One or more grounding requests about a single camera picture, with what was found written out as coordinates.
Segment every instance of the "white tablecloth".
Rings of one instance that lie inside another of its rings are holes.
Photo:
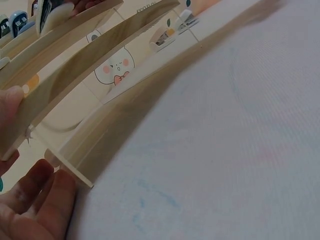
[[[288,0],[174,80],[68,239],[318,240],[319,105],[320,2]]]

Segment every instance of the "orange bow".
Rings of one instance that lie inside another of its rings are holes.
[[[114,84],[118,85],[128,74],[129,74],[129,72],[126,71],[123,76],[115,75],[114,79],[113,79],[114,80]]]

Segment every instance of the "cartoon bear face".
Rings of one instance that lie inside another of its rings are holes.
[[[100,36],[100,32],[95,30],[87,36],[88,42],[94,41]],[[124,47],[106,60],[95,71],[98,81],[105,85],[118,85],[133,69],[135,61],[131,54]]]

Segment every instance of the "hand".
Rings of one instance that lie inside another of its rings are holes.
[[[74,10],[71,14],[72,16],[75,16],[86,9],[92,8],[103,1],[105,0],[65,0],[66,3],[74,4]]]
[[[0,90],[0,128],[13,119],[23,99],[20,87]],[[2,176],[19,157],[0,162]],[[1,240],[62,240],[76,195],[74,179],[65,171],[54,173],[44,159],[7,193],[0,195]]]

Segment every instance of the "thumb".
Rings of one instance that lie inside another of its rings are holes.
[[[0,128],[12,120],[23,98],[24,91],[20,86],[0,90]]]

